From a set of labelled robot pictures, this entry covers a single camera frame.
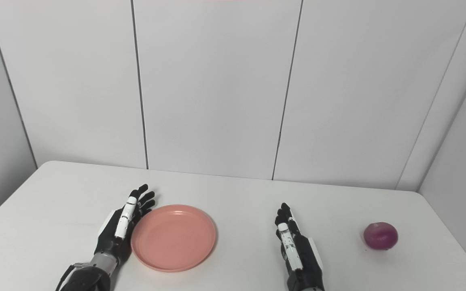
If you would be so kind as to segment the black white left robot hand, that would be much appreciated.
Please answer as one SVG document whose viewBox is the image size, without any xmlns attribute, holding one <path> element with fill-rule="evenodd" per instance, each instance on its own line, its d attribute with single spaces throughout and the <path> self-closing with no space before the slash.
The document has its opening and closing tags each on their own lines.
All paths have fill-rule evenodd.
<svg viewBox="0 0 466 291">
<path fill-rule="evenodd" d="M 124 263 L 131 254 L 131 236 L 138 222 L 155 206 L 155 193 L 148 191 L 148 184 L 132 190 L 122 208 L 111 212 L 104 223 L 96 244 L 95 254 L 113 256 L 118 264 Z"/>
</svg>

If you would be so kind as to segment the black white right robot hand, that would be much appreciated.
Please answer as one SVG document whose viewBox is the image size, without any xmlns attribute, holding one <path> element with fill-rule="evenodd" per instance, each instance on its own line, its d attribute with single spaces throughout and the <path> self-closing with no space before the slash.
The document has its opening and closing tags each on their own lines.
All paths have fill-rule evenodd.
<svg viewBox="0 0 466 291">
<path fill-rule="evenodd" d="M 304 236 L 287 203 L 282 203 L 274 221 L 285 261 L 289 291 L 324 291 L 322 260 L 313 239 Z"/>
</svg>

